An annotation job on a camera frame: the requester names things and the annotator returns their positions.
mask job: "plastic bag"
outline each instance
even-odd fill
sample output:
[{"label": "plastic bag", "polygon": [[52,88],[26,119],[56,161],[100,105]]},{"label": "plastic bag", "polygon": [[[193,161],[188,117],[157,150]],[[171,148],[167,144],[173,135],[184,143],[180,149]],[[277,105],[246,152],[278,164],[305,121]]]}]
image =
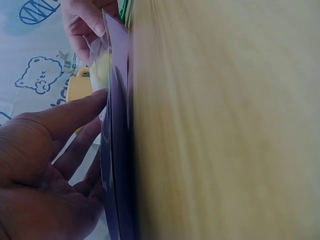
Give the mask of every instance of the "plastic bag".
[{"label": "plastic bag", "polygon": [[66,54],[59,51],[56,57],[62,59],[62,71],[64,73],[73,74],[86,66],[86,64],[76,56],[76,53],[72,49]]},{"label": "plastic bag", "polygon": [[90,45],[90,80],[92,90],[110,88],[112,74],[112,46],[108,29],[102,37],[98,37]]}]

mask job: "white tablecloth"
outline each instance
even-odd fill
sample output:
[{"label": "white tablecloth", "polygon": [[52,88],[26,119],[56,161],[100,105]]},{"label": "white tablecloth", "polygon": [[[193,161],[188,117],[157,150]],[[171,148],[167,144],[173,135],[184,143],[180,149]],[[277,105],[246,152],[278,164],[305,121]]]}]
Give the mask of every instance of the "white tablecloth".
[{"label": "white tablecloth", "polygon": [[[0,7],[0,126],[23,112],[66,102],[70,73],[63,73],[59,51],[67,53],[59,0],[3,0]],[[98,149],[92,146],[71,179],[80,181]],[[88,239],[105,240],[105,217]]]}]

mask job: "purple folder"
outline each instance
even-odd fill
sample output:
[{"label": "purple folder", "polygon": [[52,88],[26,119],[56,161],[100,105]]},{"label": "purple folder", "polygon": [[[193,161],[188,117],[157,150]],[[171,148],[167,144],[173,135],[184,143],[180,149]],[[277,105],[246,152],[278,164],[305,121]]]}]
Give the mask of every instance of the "purple folder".
[{"label": "purple folder", "polygon": [[112,46],[112,74],[101,133],[104,207],[111,240],[137,239],[131,132],[128,125],[128,30],[103,13]]}]

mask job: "blue line drawing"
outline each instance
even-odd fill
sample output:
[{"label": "blue line drawing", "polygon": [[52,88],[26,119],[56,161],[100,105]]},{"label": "blue line drawing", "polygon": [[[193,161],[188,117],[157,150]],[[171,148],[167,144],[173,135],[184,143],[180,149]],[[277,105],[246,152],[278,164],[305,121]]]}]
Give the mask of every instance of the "blue line drawing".
[{"label": "blue line drawing", "polygon": [[9,117],[4,112],[0,111],[0,127],[6,122],[8,122],[9,120],[11,120],[11,117]]},{"label": "blue line drawing", "polygon": [[27,25],[43,22],[60,7],[58,0],[29,0],[20,9],[19,18]]},{"label": "blue line drawing", "polygon": [[63,74],[61,63],[44,56],[36,56],[28,62],[22,77],[15,82],[17,88],[35,90],[39,95],[49,92],[51,85]]},{"label": "blue line drawing", "polygon": [[67,90],[68,90],[68,84],[69,84],[69,80],[72,76],[75,76],[75,74],[71,74],[70,77],[65,81],[64,83],[64,87],[62,88],[61,92],[60,92],[60,96],[61,98],[59,98],[56,103],[52,103],[50,104],[51,107],[55,107],[61,104],[65,104],[66,98],[67,98]]}]

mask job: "light wood grain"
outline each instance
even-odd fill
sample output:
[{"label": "light wood grain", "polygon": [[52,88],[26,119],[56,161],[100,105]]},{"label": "light wood grain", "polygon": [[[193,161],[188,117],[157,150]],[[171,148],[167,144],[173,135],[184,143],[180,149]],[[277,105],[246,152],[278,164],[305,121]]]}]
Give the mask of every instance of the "light wood grain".
[{"label": "light wood grain", "polygon": [[142,239],[320,239],[320,1],[136,0]]}]

